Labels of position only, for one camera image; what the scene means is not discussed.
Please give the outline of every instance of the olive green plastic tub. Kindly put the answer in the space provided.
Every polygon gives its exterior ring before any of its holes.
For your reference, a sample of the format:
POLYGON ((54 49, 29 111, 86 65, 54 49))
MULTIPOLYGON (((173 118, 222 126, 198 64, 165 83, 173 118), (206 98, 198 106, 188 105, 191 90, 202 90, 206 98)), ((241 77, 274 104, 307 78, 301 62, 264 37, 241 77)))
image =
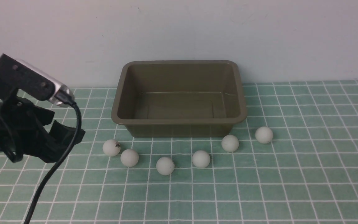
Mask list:
POLYGON ((221 137, 246 117, 232 61, 130 62, 111 111, 134 137, 221 137))

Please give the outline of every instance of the ping pong ball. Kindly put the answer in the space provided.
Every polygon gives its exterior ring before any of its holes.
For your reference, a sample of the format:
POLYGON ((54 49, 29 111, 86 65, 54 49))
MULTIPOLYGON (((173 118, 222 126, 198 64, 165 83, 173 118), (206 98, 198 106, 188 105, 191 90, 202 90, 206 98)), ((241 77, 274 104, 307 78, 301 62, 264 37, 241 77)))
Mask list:
POLYGON ((260 127, 256 130, 255 138, 258 142, 266 144, 273 139, 273 132, 268 127, 260 127))
POLYGON ((109 139, 103 144, 103 152, 107 156, 116 156, 121 151, 121 145, 119 142, 109 139))
POLYGON ((133 167, 139 161, 138 153, 133 149, 126 149, 121 153, 121 163, 126 167, 133 167))
POLYGON ((197 168, 205 168, 209 165, 209 162, 211 161, 211 158, 209 157, 209 154, 206 151, 198 150, 193 154, 192 162, 195 167, 197 168))
POLYGON ((234 152, 238 149, 239 142, 236 136, 227 135, 222 139, 222 148, 226 152, 234 152))
POLYGON ((158 159, 157 164, 155 165, 157 172, 161 175, 167 176, 173 172, 175 169, 175 164, 172 159, 169 157, 161 157, 158 159))

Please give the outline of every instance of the white wall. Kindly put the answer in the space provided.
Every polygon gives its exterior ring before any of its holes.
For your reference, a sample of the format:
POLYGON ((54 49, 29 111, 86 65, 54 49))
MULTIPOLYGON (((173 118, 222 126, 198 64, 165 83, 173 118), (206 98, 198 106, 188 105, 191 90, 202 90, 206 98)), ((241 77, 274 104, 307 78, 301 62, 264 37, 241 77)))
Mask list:
POLYGON ((358 0, 0 0, 0 54, 70 86, 136 60, 228 59, 243 82, 358 78, 358 0))

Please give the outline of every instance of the black cable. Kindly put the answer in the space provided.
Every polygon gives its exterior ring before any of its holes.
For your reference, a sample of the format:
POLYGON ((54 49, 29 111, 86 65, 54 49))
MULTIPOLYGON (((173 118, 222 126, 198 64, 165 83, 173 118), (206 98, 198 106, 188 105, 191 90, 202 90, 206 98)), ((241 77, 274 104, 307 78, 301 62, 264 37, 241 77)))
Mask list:
POLYGON ((64 160, 67 158, 68 154, 71 152, 71 150, 74 147, 75 139, 77 138, 78 134, 81 130, 81 111, 78 108, 77 104, 74 102, 72 97, 68 95, 65 92, 59 91, 55 97, 63 102, 64 104, 70 105, 76 112, 77 115, 77 126, 76 130, 74 132, 73 139, 71 140, 70 144, 68 145, 66 151, 62 155, 62 157, 53 165, 53 167, 49 170, 49 172, 45 175, 44 179, 39 184, 37 191, 34 194, 33 200, 31 201, 29 210, 26 215, 26 219, 24 220, 24 224, 29 224, 31 217, 33 216, 35 206, 37 205, 38 199, 41 196, 42 190, 44 189, 45 185, 47 184, 48 180, 51 178, 51 176, 54 174, 54 172, 59 168, 59 166, 64 162, 64 160))

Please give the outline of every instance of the container rim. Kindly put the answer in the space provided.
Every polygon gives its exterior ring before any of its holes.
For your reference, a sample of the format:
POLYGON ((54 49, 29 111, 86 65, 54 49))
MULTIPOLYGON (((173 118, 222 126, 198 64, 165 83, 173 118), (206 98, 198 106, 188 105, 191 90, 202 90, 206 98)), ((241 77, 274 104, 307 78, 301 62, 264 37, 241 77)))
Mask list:
POLYGON ((240 77, 240 71, 238 66, 233 61, 229 60, 173 60, 173 61, 132 61, 124 65, 121 71, 121 76, 118 81, 117 91, 114 98, 114 103, 111 110, 111 119, 114 123, 119 125, 171 125, 171 124, 183 124, 183 125, 200 125, 200 124, 237 124, 242 122, 247 117, 246 100, 243 93, 242 82, 240 77), (230 64, 233 67, 234 78, 236 80, 238 103, 240 107, 240 115, 234 118, 222 118, 222 119, 121 119, 117 116, 118 105, 120 104, 122 88, 126 78, 127 70, 131 65, 162 65, 162 64, 201 64, 201 63, 221 63, 230 64))

